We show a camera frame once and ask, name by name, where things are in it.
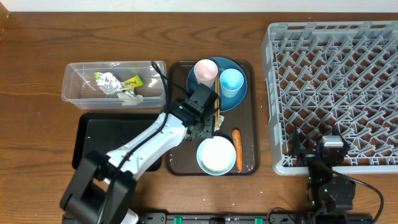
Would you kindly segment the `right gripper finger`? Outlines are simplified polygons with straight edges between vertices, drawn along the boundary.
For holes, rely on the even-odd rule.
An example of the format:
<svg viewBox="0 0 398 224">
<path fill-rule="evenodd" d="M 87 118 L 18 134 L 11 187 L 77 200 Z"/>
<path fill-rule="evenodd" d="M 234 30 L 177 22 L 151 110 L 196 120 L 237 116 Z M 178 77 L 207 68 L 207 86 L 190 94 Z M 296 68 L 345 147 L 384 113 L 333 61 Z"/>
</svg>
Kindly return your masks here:
<svg viewBox="0 0 398 224">
<path fill-rule="evenodd" d="M 341 135 L 337 124 L 332 127 L 332 137 L 333 137 L 333 139 L 332 139 L 331 145 L 333 147 L 349 148 L 349 144 L 345 140 L 345 138 Z"/>
<path fill-rule="evenodd" d="M 292 150 L 300 150 L 300 138 L 298 128 L 294 126 L 294 132 L 292 135 Z"/>
</svg>

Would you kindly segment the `light blue rice bowl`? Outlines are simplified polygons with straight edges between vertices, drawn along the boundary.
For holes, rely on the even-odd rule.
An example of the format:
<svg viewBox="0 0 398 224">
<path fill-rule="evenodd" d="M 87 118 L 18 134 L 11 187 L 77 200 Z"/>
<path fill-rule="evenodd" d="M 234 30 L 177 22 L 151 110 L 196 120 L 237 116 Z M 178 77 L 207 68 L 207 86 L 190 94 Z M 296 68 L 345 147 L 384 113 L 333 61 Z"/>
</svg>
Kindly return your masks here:
<svg viewBox="0 0 398 224">
<path fill-rule="evenodd" d="M 197 149 L 200 168 L 213 176 L 225 175 L 235 165 L 236 150 L 230 140 L 215 136 L 202 141 Z"/>
</svg>

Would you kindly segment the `white tissue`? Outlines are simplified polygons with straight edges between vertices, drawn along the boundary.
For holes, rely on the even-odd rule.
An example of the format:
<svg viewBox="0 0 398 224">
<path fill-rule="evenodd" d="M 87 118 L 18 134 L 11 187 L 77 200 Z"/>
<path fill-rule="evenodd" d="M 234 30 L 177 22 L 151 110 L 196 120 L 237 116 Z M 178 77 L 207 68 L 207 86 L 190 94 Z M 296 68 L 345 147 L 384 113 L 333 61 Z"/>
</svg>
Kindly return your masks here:
<svg viewBox="0 0 398 224">
<path fill-rule="evenodd" d="M 219 121 L 218 121 L 218 124 L 215 126 L 215 131 L 217 131 L 217 130 L 220 129 L 220 127 L 221 127 L 223 121 L 224 121 L 224 116 L 223 116 L 223 115 L 220 115 L 220 119 L 219 119 Z"/>
<path fill-rule="evenodd" d="M 123 101 L 123 106 L 136 106 L 144 100 L 142 95 L 136 95 L 133 91 L 124 91 L 122 93 L 118 93 L 117 96 Z"/>
</svg>

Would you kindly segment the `foil snack wrapper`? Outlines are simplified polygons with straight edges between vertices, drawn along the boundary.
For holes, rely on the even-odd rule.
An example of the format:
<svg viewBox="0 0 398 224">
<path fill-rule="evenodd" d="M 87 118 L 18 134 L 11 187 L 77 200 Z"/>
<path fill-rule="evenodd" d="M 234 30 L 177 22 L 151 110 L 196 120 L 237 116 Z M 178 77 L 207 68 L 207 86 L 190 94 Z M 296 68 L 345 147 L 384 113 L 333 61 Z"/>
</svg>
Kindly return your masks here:
<svg viewBox="0 0 398 224">
<path fill-rule="evenodd" d="M 133 91 L 135 87 L 143 85 L 141 78 L 136 75 L 126 81 L 119 81 L 112 73 L 95 72 L 95 80 L 100 90 L 105 94 L 122 93 L 124 91 Z"/>
</svg>

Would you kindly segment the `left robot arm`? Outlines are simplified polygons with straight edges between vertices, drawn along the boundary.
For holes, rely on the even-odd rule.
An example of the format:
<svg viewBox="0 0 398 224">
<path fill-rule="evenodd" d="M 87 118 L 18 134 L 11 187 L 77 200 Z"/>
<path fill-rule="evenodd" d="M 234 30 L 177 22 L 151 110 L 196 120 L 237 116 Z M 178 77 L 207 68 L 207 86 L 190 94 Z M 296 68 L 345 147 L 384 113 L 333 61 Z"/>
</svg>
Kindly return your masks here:
<svg viewBox="0 0 398 224">
<path fill-rule="evenodd" d="M 84 155 L 60 200 L 60 208 L 79 223 L 137 223 L 130 208 L 141 175 L 168 150 L 186 138 L 212 138 L 214 114 L 184 102 L 163 112 L 145 131 L 125 145 L 102 154 Z"/>
</svg>

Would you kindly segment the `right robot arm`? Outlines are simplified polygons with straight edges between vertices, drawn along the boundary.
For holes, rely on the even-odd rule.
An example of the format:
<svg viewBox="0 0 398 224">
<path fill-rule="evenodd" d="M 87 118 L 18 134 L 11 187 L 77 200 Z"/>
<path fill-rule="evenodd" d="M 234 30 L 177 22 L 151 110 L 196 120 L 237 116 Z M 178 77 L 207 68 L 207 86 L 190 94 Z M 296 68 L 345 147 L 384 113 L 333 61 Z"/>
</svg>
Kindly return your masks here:
<svg viewBox="0 0 398 224">
<path fill-rule="evenodd" d="M 356 184 L 333 173 L 347 155 L 349 144 L 337 127 L 323 136 L 313 148 L 300 143 L 298 128 L 294 128 L 291 151 L 297 165 L 308 168 L 307 198 L 313 207 L 297 215 L 295 223 L 347 223 L 346 212 L 353 209 Z"/>
</svg>

